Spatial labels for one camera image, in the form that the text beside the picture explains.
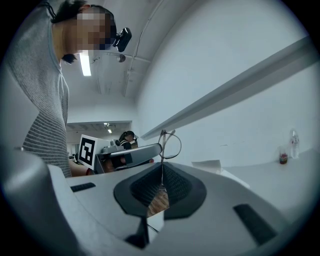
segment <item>person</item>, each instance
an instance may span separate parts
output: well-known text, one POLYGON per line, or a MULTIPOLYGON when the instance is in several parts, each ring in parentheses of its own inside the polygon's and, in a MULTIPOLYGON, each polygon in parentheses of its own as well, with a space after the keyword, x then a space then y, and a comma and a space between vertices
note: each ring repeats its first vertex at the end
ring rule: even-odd
POLYGON ((125 131, 119 138, 120 145, 123 146, 125 150, 132 149, 130 142, 133 142, 134 140, 135 133, 131 130, 125 131))
MULTIPOLYGON (((68 158, 69 89, 61 62, 73 63, 75 54, 82 51, 108 50, 116 35, 115 17, 102 6, 66 0, 54 14, 44 1, 24 20, 2 61, 1 69, 38 111, 26 132, 23 150, 38 155, 47 165, 60 167, 66 178, 87 175, 88 168, 68 158)), ((105 166, 113 170, 111 162, 105 166)))

